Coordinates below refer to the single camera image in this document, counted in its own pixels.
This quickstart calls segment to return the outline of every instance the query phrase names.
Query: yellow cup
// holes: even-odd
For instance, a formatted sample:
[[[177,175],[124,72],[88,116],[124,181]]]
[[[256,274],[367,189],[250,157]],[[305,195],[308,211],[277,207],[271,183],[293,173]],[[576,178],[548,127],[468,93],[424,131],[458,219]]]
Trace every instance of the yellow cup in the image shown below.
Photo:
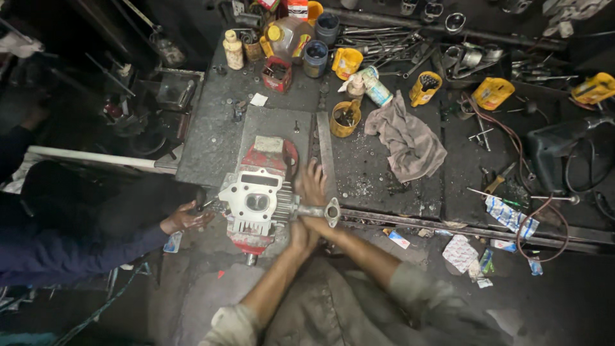
[[[347,81],[351,74],[355,73],[361,62],[363,61],[363,54],[353,48],[338,48],[335,52],[335,59],[333,60],[333,66],[331,69],[335,71],[343,81]]]
[[[438,81],[438,86],[433,89],[428,89],[427,91],[423,91],[423,84],[421,83],[421,76],[430,76],[435,78]],[[431,97],[435,94],[436,91],[442,86],[442,78],[437,73],[433,73],[431,71],[425,71],[419,74],[419,78],[416,78],[415,86],[412,87],[410,91],[410,105],[412,107],[416,107],[418,105],[424,105],[425,103],[431,100]]]
[[[615,95],[615,78],[608,73],[600,72],[576,86],[571,94],[578,102],[595,105]]]
[[[314,26],[316,25],[318,16],[320,16],[324,11],[322,9],[322,5],[318,1],[308,1],[307,4],[307,22],[311,26]]]
[[[472,93],[472,98],[483,109],[495,110],[515,92],[515,87],[506,79],[487,77]]]
[[[344,101],[339,102],[335,107],[333,107],[333,114],[331,114],[331,118],[329,119],[329,127],[331,128],[331,133],[337,137],[344,138],[350,136],[354,129],[357,128],[359,122],[361,121],[361,110],[359,107],[361,106],[361,102],[359,100],[353,100],[352,102]],[[354,120],[353,126],[344,126],[335,119],[334,114],[336,110],[348,109],[352,108],[352,120]]]

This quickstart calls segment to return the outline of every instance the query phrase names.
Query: yellow bottle cap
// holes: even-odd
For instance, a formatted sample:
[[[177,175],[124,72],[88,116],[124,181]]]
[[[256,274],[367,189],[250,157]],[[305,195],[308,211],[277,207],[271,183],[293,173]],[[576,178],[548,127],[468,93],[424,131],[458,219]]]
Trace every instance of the yellow bottle cap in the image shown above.
[[[267,31],[267,34],[269,35],[269,39],[271,41],[277,41],[280,39],[281,36],[280,28],[276,25],[272,25]]]

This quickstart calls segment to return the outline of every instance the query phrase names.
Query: cloth rag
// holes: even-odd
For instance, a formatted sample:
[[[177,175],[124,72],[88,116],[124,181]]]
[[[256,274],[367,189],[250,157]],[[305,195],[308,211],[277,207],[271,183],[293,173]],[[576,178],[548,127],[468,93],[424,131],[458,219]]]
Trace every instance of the cloth rag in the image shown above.
[[[391,151],[387,158],[391,171],[400,183],[424,175],[431,177],[446,156],[438,136],[419,118],[406,112],[399,90],[390,104],[367,116],[365,133],[380,133],[380,142]]]

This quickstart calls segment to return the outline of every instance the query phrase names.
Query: screwdriver handle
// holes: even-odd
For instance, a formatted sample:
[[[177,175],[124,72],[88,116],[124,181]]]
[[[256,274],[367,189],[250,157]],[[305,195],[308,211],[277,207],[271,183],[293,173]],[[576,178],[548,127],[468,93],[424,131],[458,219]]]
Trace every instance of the screwdriver handle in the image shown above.
[[[494,180],[491,184],[489,184],[489,186],[485,188],[485,193],[493,195],[493,192],[496,190],[496,188],[498,188],[498,186],[503,182],[504,182],[504,177],[498,174],[498,176],[496,177],[496,180]]]

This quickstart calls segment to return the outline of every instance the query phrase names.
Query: spanner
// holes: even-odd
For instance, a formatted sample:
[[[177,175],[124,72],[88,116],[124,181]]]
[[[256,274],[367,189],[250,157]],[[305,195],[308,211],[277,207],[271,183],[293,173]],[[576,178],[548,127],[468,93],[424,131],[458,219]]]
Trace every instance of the spanner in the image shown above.
[[[419,67],[421,67],[421,65],[427,61],[427,59],[429,59],[429,57],[434,53],[434,51],[436,50],[436,47],[433,47],[432,49],[430,49],[429,51],[427,51],[427,53],[425,53],[425,55],[423,55],[423,58],[413,67],[411,68],[408,72],[403,74],[403,78],[404,79],[408,79],[408,77],[410,77],[411,74],[413,74]]]
[[[380,72],[378,73],[379,76],[403,76],[403,72],[401,71],[397,71],[397,72]]]

